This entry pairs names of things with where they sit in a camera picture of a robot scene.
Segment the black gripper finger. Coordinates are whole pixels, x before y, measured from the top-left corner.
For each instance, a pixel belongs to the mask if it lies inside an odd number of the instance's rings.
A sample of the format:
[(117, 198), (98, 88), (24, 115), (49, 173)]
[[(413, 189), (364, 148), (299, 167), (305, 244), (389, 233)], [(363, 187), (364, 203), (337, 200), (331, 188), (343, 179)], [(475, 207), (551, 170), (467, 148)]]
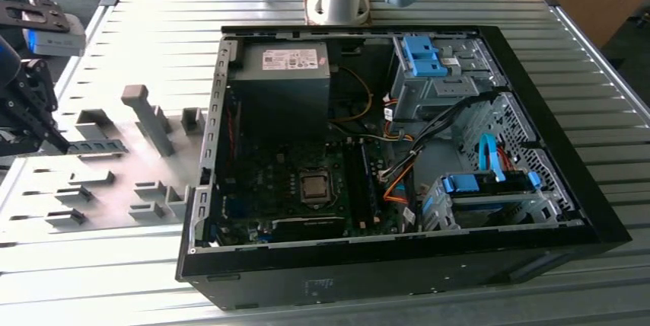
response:
[(1, 155), (21, 155), (34, 152), (42, 139), (33, 133), (32, 127), (18, 118), (1, 113)]
[(44, 59), (21, 61), (12, 94), (22, 133), (28, 137), (46, 142), (60, 154), (66, 154), (69, 142), (57, 131), (57, 123), (53, 118), (57, 98), (48, 63)]

